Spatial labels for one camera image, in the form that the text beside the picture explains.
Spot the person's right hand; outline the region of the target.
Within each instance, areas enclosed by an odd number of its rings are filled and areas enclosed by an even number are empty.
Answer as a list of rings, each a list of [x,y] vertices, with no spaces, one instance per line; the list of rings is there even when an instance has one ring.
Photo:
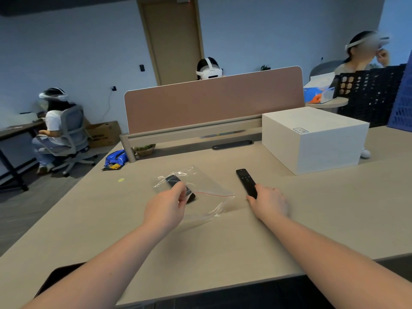
[[[255,188],[258,205],[251,207],[251,209],[259,220],[267,223],[276,216],[289,215],[289,204],[279,189],[265,187],[262,184],[256,184]]]

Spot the person's left hand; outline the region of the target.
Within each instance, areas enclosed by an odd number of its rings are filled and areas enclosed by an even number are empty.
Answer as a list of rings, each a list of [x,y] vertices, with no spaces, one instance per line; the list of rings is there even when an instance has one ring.
[[[164,238],[175,229],[184,217],[185,208],[178,208],[178,197],[183,189],[186,189],[185,184],[179,182],[171,189],[153,197],[146,204],[143,226],[160,238]]]

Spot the long black remote control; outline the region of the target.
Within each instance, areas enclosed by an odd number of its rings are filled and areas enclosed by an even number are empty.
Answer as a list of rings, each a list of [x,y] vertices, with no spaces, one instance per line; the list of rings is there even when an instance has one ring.
[[[246,169],[238,169],[236,170],[236,175],[242,183],[247,195],[253,197],[254,199],[257,199],[258,195],[255,188],[256,183],[252,179],[248,171]]]

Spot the short black remote control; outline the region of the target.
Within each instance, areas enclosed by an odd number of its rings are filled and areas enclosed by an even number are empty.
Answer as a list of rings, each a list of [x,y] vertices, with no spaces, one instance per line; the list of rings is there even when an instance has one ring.
[[[170,175],[167,176],[165,181],[168,183],[168,185],[172,188],[174,187],[177,183],[181,182],[179,177],[175,175]],[[193,193],[193,191],[187,186],[185,183],[186,187],[186,193],[185,193],[185,199],[186,199],[186,204],[190,204],[196,200],[196,195]]]

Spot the clear plastic zip bag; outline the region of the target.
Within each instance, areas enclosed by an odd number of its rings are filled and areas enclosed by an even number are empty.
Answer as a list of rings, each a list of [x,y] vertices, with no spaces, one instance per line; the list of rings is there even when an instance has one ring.
[[[235,193],[222,186],[196,166],[179,167],[173,171],[155,175],[150,183],[155,192],[171,189],[165,181],[167,176],[175,175],[186,183],[196,195],[196,200],[186,204],[183,217],[185,223],[202,223],[220,216],[233,202]]]

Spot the person's right forearm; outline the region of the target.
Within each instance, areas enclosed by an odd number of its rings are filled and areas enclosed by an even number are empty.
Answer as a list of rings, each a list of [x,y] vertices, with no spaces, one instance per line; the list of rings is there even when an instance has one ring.
[[[280,213],[257,217],[336,309],[412,309],[403,277]]]

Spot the small basket with greenery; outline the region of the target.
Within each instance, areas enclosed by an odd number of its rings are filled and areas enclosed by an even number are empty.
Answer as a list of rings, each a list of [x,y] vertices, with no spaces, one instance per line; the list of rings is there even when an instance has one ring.
[[[156,144],[146,145],[143,147],[132,147],[134,153],[139,158],[153,154]]]

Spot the blue snack packet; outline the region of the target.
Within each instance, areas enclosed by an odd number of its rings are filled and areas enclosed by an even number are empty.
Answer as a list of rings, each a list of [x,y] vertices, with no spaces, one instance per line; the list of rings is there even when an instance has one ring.
[[[126,151],[124,149],[117,150],[106,157],[102,171],[120,170],[128,161]]]

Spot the blue orange plastic bag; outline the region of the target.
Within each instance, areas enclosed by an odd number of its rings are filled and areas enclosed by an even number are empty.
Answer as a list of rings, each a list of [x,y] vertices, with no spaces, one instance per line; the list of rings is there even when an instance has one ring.
[[[324,104],[334,98],[335,87],[309,87],[303,88],[304,102],[306,104]]]

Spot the small round table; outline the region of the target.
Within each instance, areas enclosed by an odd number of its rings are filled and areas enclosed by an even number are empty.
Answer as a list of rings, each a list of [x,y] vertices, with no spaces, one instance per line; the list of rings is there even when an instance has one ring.
[[[332,100],[322,103],[322,104],[312,104],[312,103],[306,103],[306,107],[311,107],[311,108],[316,108],[316,109],[321,109],[327,112],[335,113],[337,114],[338,109],[346,106],[348,104],[348,98],[343,98],[343,97],[337,97],[333,98]]]

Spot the grey office chair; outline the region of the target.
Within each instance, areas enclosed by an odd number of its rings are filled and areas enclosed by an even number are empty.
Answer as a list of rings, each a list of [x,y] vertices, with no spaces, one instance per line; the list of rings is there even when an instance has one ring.
[[[46,130],[39,130],[32,141],[39,162],[38,175],[64,169],[63,176],[68,177],[75,164],[96,165],[97,155],[89,152],[89,135],[81,106],[70,104],[65,110],[49,110],[44,122]]]

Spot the wooden door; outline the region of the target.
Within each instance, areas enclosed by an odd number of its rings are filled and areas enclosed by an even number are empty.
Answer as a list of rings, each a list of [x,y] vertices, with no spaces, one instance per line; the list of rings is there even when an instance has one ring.
[[[158,86],[197,80],[204,57],[197,0],[137,0]]]

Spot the black plastic crate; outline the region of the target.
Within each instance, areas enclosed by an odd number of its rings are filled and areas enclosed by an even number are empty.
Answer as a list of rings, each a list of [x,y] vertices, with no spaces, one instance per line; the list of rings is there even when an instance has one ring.
[[[337,114],[367,122],[370,128],[386,126],[405,68],[400,64],[335,75],[334,97],[348,99]]]

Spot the blue plastic crate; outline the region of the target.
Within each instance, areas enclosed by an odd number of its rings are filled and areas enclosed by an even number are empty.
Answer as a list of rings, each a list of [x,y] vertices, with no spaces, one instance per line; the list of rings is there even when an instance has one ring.
[[[387,126],[412,133],[412,51]]]

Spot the beige divider base rail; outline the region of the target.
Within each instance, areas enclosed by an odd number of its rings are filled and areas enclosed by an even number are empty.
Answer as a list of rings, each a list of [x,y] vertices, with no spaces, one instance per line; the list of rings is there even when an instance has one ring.
[[[239,130],[256,129],[262,126],[262,115],[252,115],[235,119],[207,122],[180,126],[170,129],[147,131],[134,134],[122,134],[120,141],[130,163],[137,161],[134,147],[143,147],[151,144],[200,138],[202,136],[234,132]]]

